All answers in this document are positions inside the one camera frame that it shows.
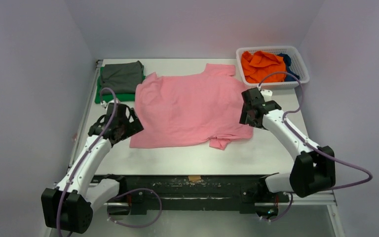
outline white plastic basket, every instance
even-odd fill
[[[300,56],[299,51],[292,46],[265,46],[265,47],[248,47],[248,48],[239,48],[236,51],[236,60],[237,66],[239,67],[240,76],[242,77],[243,82],[249,87],[256,87],[258,83],[249,83],[245,79],[243,74],[242,64],[240,58],[242,57],[243,52],[248,51],[251,54],[254,54],[256,51],[263,51],[272,54],[285,53],[291,58],[290,69],[295,74],[300,76],[300,82],[307,83],[310,80],[306,65],[302,57]],[[262,83],[261,87],[266,89],[293,89],[297,87],[299,83],[297,81],[287,81],[287,82],[272,82],[272,83]]]

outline folded gray shirt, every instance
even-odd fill
[[[102,70],[101,87],[111,88],[115,94],[136,93],[136,87],[143,82],[143,65],[140,61],[124,64],[106,64]]]

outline pink shirt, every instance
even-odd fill
[[[152,73],[136,89],[135,110],[144,130],[131,148],[190,146],[210,141],[224,150],[233,140],[249,139],[253,128],[239,124],[245,85],[233,78],[234,65],[207,64],[190,76]]]

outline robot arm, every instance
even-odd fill
[[[60,226],[62,230],[81,234],[88,229],[96,210],[108,200],[126,192],[125,178],[117,175],[106,175],[97,186],[89,187],[98,166],[111,148],[116,143],[143,130],[142,124],[133,109],[120,103],[117,103],[116,106],[116,113],[106,132],[92,150],[89,150],[90,145],[98,139],[98,136],[107,126],[114,112],[114,103],[109,103],[106,107],[107,113],[91,126],[85,147],[79,155],[82,157],[85,152],[89,152],[83,162],[78,162],[79,159],[75,160],[69,172],[56,184],[55,188],[45,189],[42,193],[41,204],[48,227],[56,228],[58,204],[62,190],[68,184],[60,215]],[[76,174],[72,180],[69,180],[74,170],[76,170]]]
[[[287,118],[284,111],[273,100],[272,92],[252,88],[242,92],[244,105],[240,117],[241,124],[269,130],[274,134],[294,159],[291,173],[271,175],[265,179],[268,190],[276,192],[294,192],[305,197],[335,185],[335,162],[319,156],[307,147],[284,123],[286,121],[309,144],[322,152],[334,156],[333,150],[320,147],[308,139]]]

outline fabric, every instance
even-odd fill
[[[100,68],[100,75],[102,74],[102,71],[104,70],[104,67],[101,67]],[[98,77],[98,82],[97,82],[97,90],[96,90],[96,96],[95,96],[95,104],[99,104],[101,102],[100,100],[100,97],[99,97],[99,92],[101,90],[101,83],[100,83],[100,80],[101,80],[101,76]],[[125,93],[125,94],[115,94],[116,97],[120,100],[120,101],[134,101],[135,100],[135,94],[134,93]],[[104,101],[111,101],[113,100],[113,95],[112,94],[108,94],[108,95],[103,95],[102,96],[102,99]]]
[[[101,87],[111,88],[115,94],[135,93],[142,83],[143,65],[140,61],[123,64],[107,64],[101,73]]]
[[[286,67],[283,57],[262,51],[252,55],[245,51],[240,59],[245,79],[249,83],[259,83],[271,73],[285,72]],[[285,74],[275,74],[267,78],[264,83],[283,82]]]
[[[190,76],[157,77],[137,86],[135,110],[144,130],[131,137],[131,148],[190,146],[210,141],[224,150],[249,139],[253,128],[239,124],[245,85],[233,78],[234,65],[207,64]]]
[[[297,79],[300,80],[300,76],[295,74],[293,71],[291,71],[290,69],[290,66],[291,66],[291,58],[290,56],[288,56],[287,54],[285,53],[280,53],[278,54],[278,56],[282,57],[283,60],[284,60],[284,63],[285,63],[285,70],[288,72],[288,73],[291,73],[293,74],[295,77],[297,77]],[[294,78],[290,77],[290,76],[286,76],[285,77],[285,81],[296,81]]]

